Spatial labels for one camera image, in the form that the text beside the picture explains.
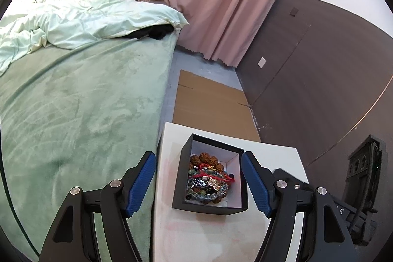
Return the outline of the dark wall switch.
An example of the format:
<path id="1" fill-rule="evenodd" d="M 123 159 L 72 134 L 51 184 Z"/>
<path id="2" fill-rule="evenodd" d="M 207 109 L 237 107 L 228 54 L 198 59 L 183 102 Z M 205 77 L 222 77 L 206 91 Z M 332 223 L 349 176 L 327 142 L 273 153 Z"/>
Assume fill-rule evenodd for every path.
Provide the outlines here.
<path id="1" fill-rule="evenodd" d="M 295 17 L 297 13 L 298 13 L 298 9 L 296 7 L 293 7 L 290 11 L 290 15 L 293 17 Z"/>

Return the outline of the green bed blanket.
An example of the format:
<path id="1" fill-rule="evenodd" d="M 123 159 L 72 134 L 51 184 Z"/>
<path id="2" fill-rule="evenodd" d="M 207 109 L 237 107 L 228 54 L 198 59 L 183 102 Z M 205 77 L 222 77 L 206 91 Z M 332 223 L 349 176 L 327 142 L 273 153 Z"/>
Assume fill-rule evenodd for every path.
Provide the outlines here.
<path id="1" fill-rule="evenodd" d="M 156 151 L 177 38 L 48 46 L 1 76 L 1 227 L 26 257 L 71 188 L 102 188 Z"/>

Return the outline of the black jewelry gift box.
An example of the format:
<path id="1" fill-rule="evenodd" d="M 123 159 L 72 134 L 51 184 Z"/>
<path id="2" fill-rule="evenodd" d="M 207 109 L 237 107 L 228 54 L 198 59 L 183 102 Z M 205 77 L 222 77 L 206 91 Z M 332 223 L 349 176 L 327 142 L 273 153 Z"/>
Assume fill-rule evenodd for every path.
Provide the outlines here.
<path id="1" fill-rule="evenodd" d="M 172 208 L 214 215 L 246 211 L 243 154 L 235 146 L 191 134 L 181 150 Z"/>

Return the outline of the pale green duvet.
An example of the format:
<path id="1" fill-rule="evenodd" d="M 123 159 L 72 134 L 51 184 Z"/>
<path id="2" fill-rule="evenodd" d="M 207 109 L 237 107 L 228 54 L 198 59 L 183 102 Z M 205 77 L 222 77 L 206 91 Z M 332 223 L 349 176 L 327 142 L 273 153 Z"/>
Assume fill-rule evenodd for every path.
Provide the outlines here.
<path id="1" fill-rule="evenodd" d="M 42 46 L 74 50 L 156 25 L 188 21 L 167 5 L 136 0 L 12 1 L 1 18 L 1 72 Z"/>

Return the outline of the black garment on bed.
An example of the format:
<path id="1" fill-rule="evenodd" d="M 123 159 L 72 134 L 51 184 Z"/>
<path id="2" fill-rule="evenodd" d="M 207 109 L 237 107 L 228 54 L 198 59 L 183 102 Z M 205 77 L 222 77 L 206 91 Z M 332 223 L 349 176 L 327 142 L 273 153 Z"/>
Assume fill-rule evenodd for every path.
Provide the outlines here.
<path id="1" fill-rule="evenodd" d="M 175 30 L 174 26 L 171 24 L 166 25 L 153 25 L 149 27 L 144 27 L 142 29 L 133 31 L 132 33 L 125 35 L 125 38 L 128 39 L 143 39 L 143 38 L 152 38 L 155 40 L 161 40 L 167 34 L 172 33 Z"/>

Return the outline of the white wall socket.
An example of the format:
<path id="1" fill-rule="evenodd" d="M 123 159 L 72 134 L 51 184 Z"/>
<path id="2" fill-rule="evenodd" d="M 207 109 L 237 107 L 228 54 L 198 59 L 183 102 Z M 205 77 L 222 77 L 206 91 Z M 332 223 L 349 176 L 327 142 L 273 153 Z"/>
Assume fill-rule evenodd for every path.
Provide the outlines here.
<path id="1" fill-rule="evenodd" d="M 262 57 L 259 61 L 258 61 L 258 66 L 261 69 L 266 63 L 266 60 L 264 57 Z"/>

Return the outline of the flattened brown cardboard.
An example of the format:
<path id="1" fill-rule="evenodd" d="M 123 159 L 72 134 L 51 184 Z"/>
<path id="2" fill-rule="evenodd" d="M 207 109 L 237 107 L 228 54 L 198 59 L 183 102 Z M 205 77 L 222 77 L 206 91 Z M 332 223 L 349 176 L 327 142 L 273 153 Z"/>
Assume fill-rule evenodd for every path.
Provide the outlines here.
<path id="1" fill-rule="evenodd" d="M 180 71 L 172 122 L 260 142 L 244 92 L 185 70 Z"/>

